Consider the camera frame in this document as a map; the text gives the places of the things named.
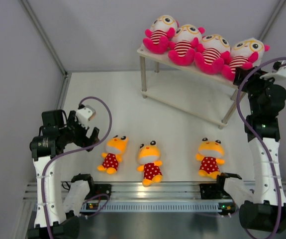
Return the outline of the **pink striped plush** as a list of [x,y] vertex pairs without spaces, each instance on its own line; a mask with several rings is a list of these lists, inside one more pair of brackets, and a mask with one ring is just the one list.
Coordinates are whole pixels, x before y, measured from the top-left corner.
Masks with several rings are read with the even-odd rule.
[[229,81],[234,81],[236,68],[245,70],[259,66],[270,46],[255,38],[237,42],[230,52],[230,57],[222,68],[221,74]]
[[229,42],[219,34],[203,36],[196,47],[195,65],[204,73],[215,75],[222,71],[225,62],[230,58]]
[[176,65],[189,66],[194,61],[195,48],[200,44],[204,27],[185,24],[176,30],[169,42],[168,58]]

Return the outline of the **yellow dotted plush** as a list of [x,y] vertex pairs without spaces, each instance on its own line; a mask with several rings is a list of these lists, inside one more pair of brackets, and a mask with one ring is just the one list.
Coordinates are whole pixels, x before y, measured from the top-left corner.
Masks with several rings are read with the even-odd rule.
[[163,180],[161,166],[163,165],[160,149],[155,140],[149,144],[141,144],[138,152],[137,171],[143,173],[142,185],[144,187],[160,183]]
[[122,157],[126,152],[128,144],[127,136],[114,136],[106,143],[105,152],[101,154],[103,162],[97,167],[100,172],[115,174],[118,171]]
[[224,155],[225,151],[220,140],[211,141],[204,137],[195,155],[195,159],[200,162],[198,174],[215,180],[221,173],[219,165],[225,163]]

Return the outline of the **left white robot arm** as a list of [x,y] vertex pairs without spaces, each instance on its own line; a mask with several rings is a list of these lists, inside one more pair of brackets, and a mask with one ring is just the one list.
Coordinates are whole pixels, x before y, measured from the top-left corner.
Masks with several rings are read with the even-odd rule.
[[66,198],[62,198],[61,166],[57,157],[63,155],[66,145],[73,143],[91,151],[99,141],[99,129],[93,128],[87,137],[89,122],[95,110],[80,106],[67,115],[63,110],[41,114],[43,125],[29,148],[37,180],[37,214],[34,227],[28,230],[29,239],[76,239],[79,236],[78,214],[85,199],[92,198],[96,187],[90,174],[78,174],[71,180]]

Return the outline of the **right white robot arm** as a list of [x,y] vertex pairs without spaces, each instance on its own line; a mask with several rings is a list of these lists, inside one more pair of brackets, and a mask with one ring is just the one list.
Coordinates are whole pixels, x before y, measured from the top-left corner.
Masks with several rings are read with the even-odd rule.
[[278,114],[285,107],[286,89],[275,84],[273,74],[257,67],[237,68],[233,84],[248,94],[250,113],[239,116],[253,157],[255,188],[247,189],[237,174],[223,173],[215,190],[222,198],[231,196],[245,230],[280,234],[286,230],[286,196],[279,164]]

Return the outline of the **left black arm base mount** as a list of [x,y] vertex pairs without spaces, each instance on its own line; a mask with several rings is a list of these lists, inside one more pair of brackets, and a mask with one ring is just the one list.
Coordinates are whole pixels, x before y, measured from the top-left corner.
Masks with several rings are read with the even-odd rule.
[[112,185],[109,183],[96,183],[93,189],[93,196],[99,194],[111,195]]

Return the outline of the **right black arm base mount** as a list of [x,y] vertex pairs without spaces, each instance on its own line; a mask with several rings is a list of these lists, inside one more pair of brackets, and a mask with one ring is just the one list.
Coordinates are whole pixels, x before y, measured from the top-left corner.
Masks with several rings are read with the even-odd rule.
[[199,185],[200,196],[203,200],[222,199],[220,187],[216,183],[203,183]]

